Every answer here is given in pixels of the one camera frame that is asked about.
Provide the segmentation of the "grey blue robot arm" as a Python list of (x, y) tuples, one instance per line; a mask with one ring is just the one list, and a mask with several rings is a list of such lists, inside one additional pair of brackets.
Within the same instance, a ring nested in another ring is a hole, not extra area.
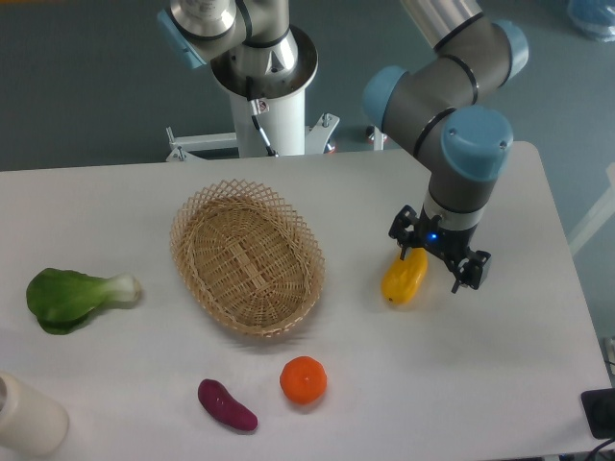
[[(523, 32), (488, 20), (474, 1), (407, 1), (405, 9), (435, 52), (411, 73), (379, 71), (363, 91), (372, 126), (430, 171), (419, 209), (404, 207), (389, 234), (402, 249), (442, 260), (457, 286), (478, 289), (491, 256), (470, 242), (513, 143), (500, 113), (480, 101), (529, 58)], [(190, 67), (207, 65), (231, 97), (245, 157), (308, 150), (305, 91), (318, 56), (293, 26), (285, 1), (173, 1), (158, 15), (169, 44)]]

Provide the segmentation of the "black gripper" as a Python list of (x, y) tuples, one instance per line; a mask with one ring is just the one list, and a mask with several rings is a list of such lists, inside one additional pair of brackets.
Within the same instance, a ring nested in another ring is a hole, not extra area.
[(388, 236), (400, 247), (400, 260), (406, 259), (410, 249), (424, 248), (448, 266), (455, 267), (452, 293), (460, 287), (478, 290), (486, 280), (492, 255), (470, 248), (477, 225), (466, 230), (448, 230), (441, 225), (439, 216), (418, 217), (417, 212), (405, 205), (395, 216)]

